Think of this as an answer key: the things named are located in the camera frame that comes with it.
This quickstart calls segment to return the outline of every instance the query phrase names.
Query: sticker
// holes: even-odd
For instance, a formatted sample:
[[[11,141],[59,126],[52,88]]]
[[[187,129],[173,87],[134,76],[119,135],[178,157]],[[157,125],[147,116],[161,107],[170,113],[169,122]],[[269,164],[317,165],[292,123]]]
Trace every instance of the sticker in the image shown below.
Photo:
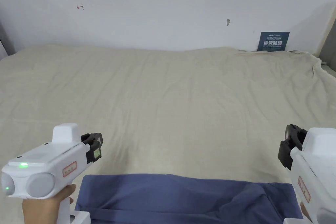
[[[286,48],[289,32],[265,32],[260,35],[257,51],[284,51]]]
[[[100,149],[98,148],[97,150],[94,151],[94,158],[96,159],[99,156],[100,156]]]
[[[67,177],[71,172],[73,172],[75,169],[77,169],[77,162],[68,165],[66,168],[62,170],[63,177]]]
[[[306,198],[307,202],[309,203],[310,194],[309,194],[308,189],[307,189],[306,185],[304,184],[304,181],[302,180],[301,177],[299,177],[297,183],[299,184],[299,187],[301,188],[301,191],[303,192],[304,197]]]

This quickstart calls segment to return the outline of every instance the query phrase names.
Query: hand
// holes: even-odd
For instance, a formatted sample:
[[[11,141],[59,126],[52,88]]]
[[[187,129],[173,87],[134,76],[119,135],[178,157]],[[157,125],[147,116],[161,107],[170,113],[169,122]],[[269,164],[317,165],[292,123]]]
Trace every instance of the hand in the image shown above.
[[[56,224],[60,202],[69,197],[76,185],[67,185],[48,199],[24,199],[22,202],[25,224]]]
[[[308,214],[308,211],[307,211],[305,205],[303,204],[303,202],[300,203],[300,207],[301,207],[302,213],[311,221],[311,218],[310,218],[310,216]]]

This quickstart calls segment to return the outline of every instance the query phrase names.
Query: wrinkled sheet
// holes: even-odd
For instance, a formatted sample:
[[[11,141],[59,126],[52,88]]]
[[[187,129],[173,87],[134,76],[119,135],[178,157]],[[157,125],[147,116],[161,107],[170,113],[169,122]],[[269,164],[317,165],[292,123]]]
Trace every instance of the wrinkled sheet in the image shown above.
[[[125,173],[290,182],[277,159],[286,125],[336,127],[336,79],[320,63],[232,48],[33,47],[0,61],[0,165],[74,122],[104,140],[78,187],[85,174]],[[22,220],[21,200],[0,195],[1,222]]]
[[[283,224],[302,219],[291,184],[162,174],[87,175],[76,210],[92,224]]]

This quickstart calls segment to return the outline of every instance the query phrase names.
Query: finger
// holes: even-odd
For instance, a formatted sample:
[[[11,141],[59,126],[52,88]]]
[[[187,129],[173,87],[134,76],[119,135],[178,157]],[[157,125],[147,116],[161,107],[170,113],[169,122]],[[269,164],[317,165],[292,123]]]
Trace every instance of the finger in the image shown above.
[[[301,207],[302,213],[311,221],[310,216],[308,214],[308,211],[307,211],[305,205],[303,204],[303,202],[300,203],[300,207]]]
[[[55,198],[61,202],[62,200],[66,199],[69,197],[73,192],[76,190],[76,185],[67,185],[64,187],[58,194],[55,195]]]

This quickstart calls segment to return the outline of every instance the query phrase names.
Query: device handle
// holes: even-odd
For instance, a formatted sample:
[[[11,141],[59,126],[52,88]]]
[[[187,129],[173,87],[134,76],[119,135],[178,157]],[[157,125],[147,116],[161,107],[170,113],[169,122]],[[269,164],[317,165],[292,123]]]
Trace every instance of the device handle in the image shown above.
[[[59,204],[56,224],[70,224],[70,198],[62,200]]]

